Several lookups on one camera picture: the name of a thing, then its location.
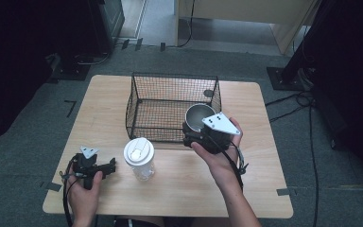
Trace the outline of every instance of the gray carpet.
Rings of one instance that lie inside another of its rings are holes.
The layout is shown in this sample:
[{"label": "gray carpet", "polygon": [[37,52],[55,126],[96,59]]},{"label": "gray carpet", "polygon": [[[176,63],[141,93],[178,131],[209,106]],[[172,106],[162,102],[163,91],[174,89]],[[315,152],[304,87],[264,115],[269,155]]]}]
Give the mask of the gray carpet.
[{"label": "gray carpet", "polygon": [[[0,226],[66,226],[63,215],[43,211],[46,189],[66,144],[79,106],[93,75],[127,76],[132,72],[217,75],[223,80],[253,81],[264,100],[293,92],[274,91],[266,67],[283,67],[287,57],[189,49],[134,46],[116,48],[109,59],[93,65],[85,81],[46,83],[0,136]],[[65,100],[76,101],[72,104]],[[268,107],[269,118],[298,107],[294,99]],[[309,110],[271,123],[285,180],[292,192],[294,215],[289,219],[261,218],[264,226],[312,226],[316,204],[315,175],[310,149]],[[317,226],[363,226],[363,164],[347,150],[330,149],[320,114],[312,111],[313,142],[319,173]],[[101,217],[99,226],[111,226]]]}]

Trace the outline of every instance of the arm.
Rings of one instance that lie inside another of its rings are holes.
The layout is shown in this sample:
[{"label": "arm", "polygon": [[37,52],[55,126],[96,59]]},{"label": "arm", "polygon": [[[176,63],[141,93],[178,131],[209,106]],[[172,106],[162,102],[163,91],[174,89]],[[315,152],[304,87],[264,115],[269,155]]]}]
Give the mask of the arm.
[{"label": "arm", "polygon": [[[241,131],[240,135],[232,137],[233,143],[239,146],[243,132],[235,119],[231,118],[231,121]],[[196,142],[192,143],[191,147],[208,165],[216,185],[219,187],[225,200],[232,226],[261,226],[251,206],[244,197],[233,169],[226,157],[222,153],[214,155]],[[237,161],[237,152],[234,147],[229,147],[226,152],[234,162]]]},{"label": "arm", "polygon": [[85,189],[81,183],[75,182],[75,176],[71,176],[67,183],[69,190],[69,204],[74,215],[73,227],[89,227],[93,222],[95,212],[98,208],[99,187],[102,181],[102,172],[98,171],[94,175],[93,187],[91,190]]}]

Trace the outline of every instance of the hand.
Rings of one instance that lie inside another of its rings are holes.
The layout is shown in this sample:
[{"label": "hand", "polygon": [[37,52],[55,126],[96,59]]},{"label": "hand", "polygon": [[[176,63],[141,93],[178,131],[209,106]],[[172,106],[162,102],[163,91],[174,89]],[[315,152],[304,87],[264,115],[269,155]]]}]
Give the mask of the hand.
[{"label": "hand", "polygon": [[66,184],[66,190],[70,188],[68,200],[75,217],[73,226],[90,226],[93,222],[96,209],[98,208],[102,172],[98,171],[95,174],[91,190],[85,189],[80,182],[76,182],[71,186],[76,180],[77,178],[75,176],[71,176]]},{"label": "hand", "polygon": [[[239,135],[231,135],[232,142],[236,146],[239,146],[241,138],[243,136],[243,131],[241,130],[240,125],[234,118],[231,118],[230,120],[240,131]],[[231,185],[232,183],[237,183],[238,185],[238,181],[235,177],[231,164],[223,153],[212,154],[197,142],[193,142],[191,144],[191,148],[208,165],[211,174],[214,177],[215,182],[219,188],[223,188],[226,185]],[[234,161],[234,163],[237,162],[238,154],[234,146],[229,146],[229,148],[226,150],[226,153]]]}]

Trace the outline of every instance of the black wire basket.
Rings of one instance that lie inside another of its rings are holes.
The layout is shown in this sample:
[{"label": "black wire basket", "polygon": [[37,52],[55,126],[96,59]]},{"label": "black wire basket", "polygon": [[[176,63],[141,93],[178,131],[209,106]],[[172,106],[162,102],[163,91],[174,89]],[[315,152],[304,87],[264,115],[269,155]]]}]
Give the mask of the black wire basket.
[{"label": "black wire basket", "polygon": [[129,138],[182,142],[182,123],[192,105],[222,109],[217,76],[133,73],[126,111]]}]

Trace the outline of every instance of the plastic cup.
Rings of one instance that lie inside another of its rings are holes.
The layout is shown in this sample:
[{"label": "plastic cup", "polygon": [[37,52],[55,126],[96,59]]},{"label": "plastic cup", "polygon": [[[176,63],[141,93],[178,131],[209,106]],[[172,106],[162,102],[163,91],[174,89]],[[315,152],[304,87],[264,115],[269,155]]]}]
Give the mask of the plastic cup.
[{"label": "plastic cup", "polygon": [[140,137],[129,141],[124,149],[126,163],[140,181],[149,180],[155,173],[153,158],[155,150],[152,143]]}]

